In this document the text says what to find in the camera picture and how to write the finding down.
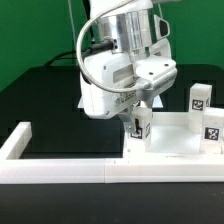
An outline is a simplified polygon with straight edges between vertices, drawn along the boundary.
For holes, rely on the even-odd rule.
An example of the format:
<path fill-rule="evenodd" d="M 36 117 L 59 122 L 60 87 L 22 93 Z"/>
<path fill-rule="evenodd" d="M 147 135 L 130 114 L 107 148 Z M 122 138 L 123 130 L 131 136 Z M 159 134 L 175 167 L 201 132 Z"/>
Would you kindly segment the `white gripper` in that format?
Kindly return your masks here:
<path fill-rule="evenodd" d="M 135 125 L 128 110 L 170 88 L 177 76 L 169 23 L 154 14 L 118 14 L 97 21 L 101 43 L 83 57 L 80 74 L 85 113 L 93 119 L 118 114 L 126 133 Z"/>

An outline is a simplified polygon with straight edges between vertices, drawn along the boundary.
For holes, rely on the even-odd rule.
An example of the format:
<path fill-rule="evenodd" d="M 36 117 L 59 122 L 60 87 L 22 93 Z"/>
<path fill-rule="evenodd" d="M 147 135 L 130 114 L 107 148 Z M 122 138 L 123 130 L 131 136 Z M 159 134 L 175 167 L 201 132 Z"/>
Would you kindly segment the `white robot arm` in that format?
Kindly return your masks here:
<path fill-rule="evenodd" d="M 76 49 L 93 24 L 100 43 L 77 54 L 84 111 L 92 119 L 119 116 L 125 131 L 137 130 L 134 104 L 152 106 L 177 76 L 167 36 L 169 23 L 153 12 L 168 0 L 90 0 L 90 20 L 80 31 Z"/>

